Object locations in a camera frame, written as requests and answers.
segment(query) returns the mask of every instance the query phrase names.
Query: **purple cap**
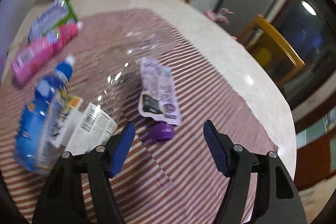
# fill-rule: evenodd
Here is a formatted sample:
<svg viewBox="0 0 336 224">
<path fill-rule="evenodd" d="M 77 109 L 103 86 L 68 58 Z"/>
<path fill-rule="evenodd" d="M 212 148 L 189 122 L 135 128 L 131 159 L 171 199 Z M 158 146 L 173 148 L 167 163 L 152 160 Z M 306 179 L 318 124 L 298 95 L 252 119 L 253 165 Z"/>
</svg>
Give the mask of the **purple cap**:
<svg viewBox="0 0 336 224">
<path fill-rule="evenodd" d="M 164 122 L 158 122 L 155 126 L 151 127 L 149 131 L 149 136 L 156 142 L 171 140 L 174 134 L 174 128 Z"/>
</svg>

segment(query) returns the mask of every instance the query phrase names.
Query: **barcode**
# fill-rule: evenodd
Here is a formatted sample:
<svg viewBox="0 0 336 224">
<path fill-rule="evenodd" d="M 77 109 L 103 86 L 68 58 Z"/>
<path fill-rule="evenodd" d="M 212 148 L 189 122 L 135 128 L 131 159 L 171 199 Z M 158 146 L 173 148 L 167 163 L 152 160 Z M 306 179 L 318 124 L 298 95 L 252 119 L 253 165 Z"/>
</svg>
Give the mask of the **barcode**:
<svg viewBox="0 0 336 224">
<path fill-rule="evenodd" d="M 85 119 L 81 124 L 81 128 L 89 133 L 93 124 L 95 123 L 96 118 L 97 115 L 95 116 L 95 110 L 92 106 L 90 106 L 90 108 L 86 112 Z"/>
<path fill-rule="evenodd" d="M 19 65 L 19 67 L 23 66 L 28 60 L 32 59 L 33 54 L 30 50 L 21 53 L 18 57 L 17 57 L 17 63 Z"/>
</svg>

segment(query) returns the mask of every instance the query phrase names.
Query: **striped tablecloth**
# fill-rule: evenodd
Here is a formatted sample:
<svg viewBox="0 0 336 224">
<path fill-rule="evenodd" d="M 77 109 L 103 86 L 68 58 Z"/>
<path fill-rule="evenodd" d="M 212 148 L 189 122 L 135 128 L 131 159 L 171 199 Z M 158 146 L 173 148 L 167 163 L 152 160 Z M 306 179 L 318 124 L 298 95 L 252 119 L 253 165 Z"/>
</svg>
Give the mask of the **striped tablecloth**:
<svg viewBox="0 0 336 224">
<path fill-rule="evenodd" d="M 173 140 L 152 142 L 147 129 L 153 121 L 141 117 L 137 111 L 140 87 L 128 96 L 118 131 L 127 121 L 132 121 L 136 124 L 136 137 L 123 170 L 110 180 L 118 205 L 127 223 L 212 223 L 228 179 L 216 170 L 203 137 L 203 123 L 212 120 L 219 132 L 229 135 L 233 143 L 243 145 L 250 152 L 266 154 L 276 150 L 276 145 L 244 99 L 179 30 L 158 14 L 134 9 L 94 15 L 83 22 L 85 27 L 80 35 L 25 88 L 15 87 L 12 72 L 0 88 L 0 168 L 19 211 L 31 221 L 45 181 L 24 170 L 13 159 L 20 113 L 24 104 L 33 98 L 34 82 L 50 73 L 59 60 L 71 53 L 77 63 L 69 92 L 76 94 L 88 84 L 88 76 L 97 66 L 98 50 L 107 44 L 122 43 L 120 32 L 125 25 L 134 25 L 138 29 L 165 28 L 175 39 L 174 48 L 159 61 L 172 69 L 182 124 L 175 129 Z M 252 175 L 244 220 L 253 208 L 255 188 L 256 176 Z M 95 221 L 89 183 L 85 178 L 83 193 L 88 217 Z"/>
</svg>

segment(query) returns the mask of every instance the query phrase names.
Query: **snack wrapper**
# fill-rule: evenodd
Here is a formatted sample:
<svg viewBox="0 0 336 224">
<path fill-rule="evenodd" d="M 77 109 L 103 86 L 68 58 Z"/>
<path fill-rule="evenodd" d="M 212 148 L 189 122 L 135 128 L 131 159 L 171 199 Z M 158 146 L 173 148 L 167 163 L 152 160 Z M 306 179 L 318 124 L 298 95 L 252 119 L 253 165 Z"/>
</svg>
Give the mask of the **snack wrapper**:
<svg viewBox="0 0 336 224">
<path fill-rule="evenodd" d="M 142 58 L 140 72 L 143 88 L 138 104 L 140 115 L 178 126 L 181 114 L 170 68 L 154 58 Z"/>
<path fill-rule="evenodd" d="M 68 22 L 77 22 L 77 16 L 69 3 L 69 0 L 54 0 L 54 2 L 45 10 L 31 25 L 28 33 L 28 41 L 39 40 L 48 32 L 62 24 Z"/>
</svg>

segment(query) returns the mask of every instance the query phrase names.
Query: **white table surface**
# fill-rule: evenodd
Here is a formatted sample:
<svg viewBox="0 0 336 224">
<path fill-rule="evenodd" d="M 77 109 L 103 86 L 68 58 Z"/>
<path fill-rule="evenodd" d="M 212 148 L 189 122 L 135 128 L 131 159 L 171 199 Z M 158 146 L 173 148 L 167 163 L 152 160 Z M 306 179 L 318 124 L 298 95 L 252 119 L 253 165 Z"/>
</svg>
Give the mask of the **white table surface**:
<svg viewBox="0 0 336 224">
<path fill-rule="evenodd" d="M 181 0 L 71 0 L 71 4 L 78 17 L 112 10 L 150 8 L 179 28 L 246 100 L 271 140 L 279 147 L 278 155 L 294 178 L 296 139 L 290 108 L 260 65 L 217 24 Z M 11 45 L 3 77 L 31 23 L 45 9 L 46 5 L 37 5 L 24 19 Z"/>
</svg>

